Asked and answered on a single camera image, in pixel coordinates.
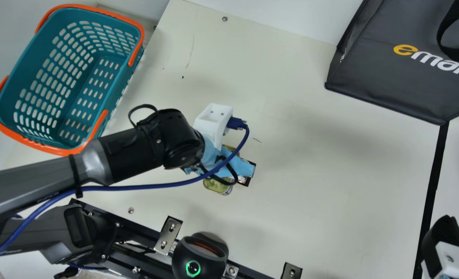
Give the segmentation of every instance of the orange handle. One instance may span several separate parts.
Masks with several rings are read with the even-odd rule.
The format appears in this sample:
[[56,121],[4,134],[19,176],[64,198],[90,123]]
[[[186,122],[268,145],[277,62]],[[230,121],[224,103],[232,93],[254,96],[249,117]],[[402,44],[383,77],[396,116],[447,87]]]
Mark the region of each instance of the orange handle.
[[42,27],[42,25],[45,23],[45,21],[47,21],[49,16],[54,11],[56,11],[58,9],[61,9],[61,8],[78,8],[78,9],[84,9],[84,10],[89,10],[89,11],[93,11],[93,12],[98,12],[99,14],[105,14],[106,16],[112,16],[114,18],[119,19],[120,21],[124,21],[124,22],[129,23],[129,24],[135,26],[136,28],[138,28],[138,30],[140,31],[140,34],[141,34],[140,35],[140,40],[138,41],[138,44],[135,47],[135,49],[133,50],[133,52],[131,54],[131,57],[130,57],[130,60],[128,61],[128,66],[129,67],[133,66],[133,64],[135,62],[135,59],[136,59],[136,55],[137,55],[138,51],[140,50],[141,44],[143,43],[143,38],[145,37],[143,27],[141,26],[140,23],[132,20],[131,18],[127,18],[125,16],[122,16],[120,14],[115,14],[113,12],[110,12],[110,11],[107,11],[107,10],[103,10],[103,9],[99,9],[99,8],[96,8],[96,7],[90,7],[90,6],[79,5],[79,4],[64,4],[64,5],[58,5],[57,7],[52,8],[50,11],[47,11],[47,14],[45,14],[43,16],[43,18],[41,19],[40,23],[36,27],[35,34],[38,33],[38,30],[40,30],[40,27]]
[[[6,76],[4,78],[4,80],[0,83],[0,92],[2,91],[2,88],[4,87],[4,84],[6,83],[8,77],[9,76]],[[65,149],[62,149],[62,148],[55,148],[55,147],[52,147],[52,146],[48,146],[48,145],[43,145],[41,143],[37,143],[36,141],[32,141],[32,140],[30,140],[28,138],[25,138],[24,136],[21,136],[20,134],[12,131],[8,127],[5,127],[1,122],[0,122],[0,131],[2,133],[4,133],[5,135],[13,138],[14,140],[17,140],[20,143],[22,143],[24,145],[28,145],[29,147],[35,148],[37,150],[41,150],[41,151],[44,151],[44,152],[47,152],[47,153],[50,153],[50,154],[54,154],[54,155],[67,156],[67,155],[70,155],[70,154],[79,153],[86,147],[86,145],[91,141],[91,139],[95,137],[95,134],[97,133],[98,128],[100,127],[100,125],[104,121],[105,117],[107,116],[107,113],[108,113],[107,110],[102,111],[102,113],[100,114],[100,117],[98,118],[97,123],[95,123],[95,126],[93,126],[91,134],[90,134],[90,136],[88,136],[86,142],[82,143],[79,147],[71,149],[71,150],[65,150]]]

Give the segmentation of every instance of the teal basket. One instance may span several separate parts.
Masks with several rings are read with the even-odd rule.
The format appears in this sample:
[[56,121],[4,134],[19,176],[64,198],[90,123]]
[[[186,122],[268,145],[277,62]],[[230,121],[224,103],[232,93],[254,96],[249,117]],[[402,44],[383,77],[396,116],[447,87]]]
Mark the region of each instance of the teal basket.
[[143,27],[84,5],[61,5],[0,85],[0,130],[57,155],[99,137],[143,54]]

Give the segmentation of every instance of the blue cable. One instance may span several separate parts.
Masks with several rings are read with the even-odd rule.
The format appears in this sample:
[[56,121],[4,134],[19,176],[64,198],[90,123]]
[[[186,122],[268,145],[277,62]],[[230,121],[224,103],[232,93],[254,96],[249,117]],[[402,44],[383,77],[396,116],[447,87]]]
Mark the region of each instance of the blue cable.
[[[250,134],[250,129],[248,128],[247,124],[242,123],[242,128],[245,129],[245,136],[243,136],[242,141],[240,144],[236,147],[236,149],[224,160],[221,162],[219,165],[217,165],[215,168],[212,170],[208,171],[207,173],[195,177],[192,179],[180,181],[180,182],[172,182],[172,183],[162,183],[162,184],[150,184],[150,185],[132,185],[132,186],[112,186],[112,187],[104,187],[104,186],[84,186],[82,187],[83,192],[88,192],[88,191],[132,191],[132,190],[138,190],[138,189],[161,189],[161,188],[171,188],[171,187],[179,187],[179,186],[184,186],[188,184],[192,184],[194,182],[203,180],[208,178],[209,176],[217,173],[222,167],[224,167],[226,164],[229,163],[237,154],[240,152],[241,148],[243,148],[243,145],[245,145],[249,134]],[[39,208],[37,208],[33,213],[31,213],[28,218],[26,218],[11,234],[11,236],[0,245],[0,252],[4,252],[5,249],[7,249],[15,240],[16,238],[26,229],[26,227],[33,221],[35,218],[40,215],[42,212],[44,212],[47,208],[49,208],[51,205],[54,205],[58,201],[60,201],[63,198],[66,198],[67,196],[70,196],[72,194],[75,194],[75,189],[71,189],[67,192],[63,192],[54,198],[51,198],[48,200],[46,203],[41,205]]]

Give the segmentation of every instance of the green led light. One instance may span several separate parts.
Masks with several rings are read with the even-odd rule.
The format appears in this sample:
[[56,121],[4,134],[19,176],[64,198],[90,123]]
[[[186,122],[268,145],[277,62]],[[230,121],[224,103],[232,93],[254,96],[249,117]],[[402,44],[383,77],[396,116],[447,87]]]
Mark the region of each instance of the green led light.
[[[192,272],[190,272],[190,270],[188,270],[188,268],[190,267],[190,264],[192,264],[192,263],[196,263],[198,265],[197,272],[194,273],[194,274]],[[201,270],[200,263],[198,263],[198,261],[189,261],[189,262],[187,262],[185,268],[186,268],[186,275],[188,275],[189,277],[192,277],[192,278],[197,276],[200,273],[200,270]]]

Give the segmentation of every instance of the emart logo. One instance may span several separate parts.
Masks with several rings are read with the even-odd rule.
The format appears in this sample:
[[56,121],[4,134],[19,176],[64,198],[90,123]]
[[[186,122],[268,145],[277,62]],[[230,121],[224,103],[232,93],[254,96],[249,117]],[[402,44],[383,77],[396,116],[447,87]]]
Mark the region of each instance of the emart logo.
[[442,57],[438,55],[433,55],[425,51],[419,51],[415,46],[410,45],[398,45],[393,48],[393,51],[398,55],[409,56],[414,60],[419,60],[419,62],[425,64],[430,59],[431,66],[437,66],[438,69],[443,71],[452,71],[454,74],[459,74],[459,63],[452,60],[443,60]]

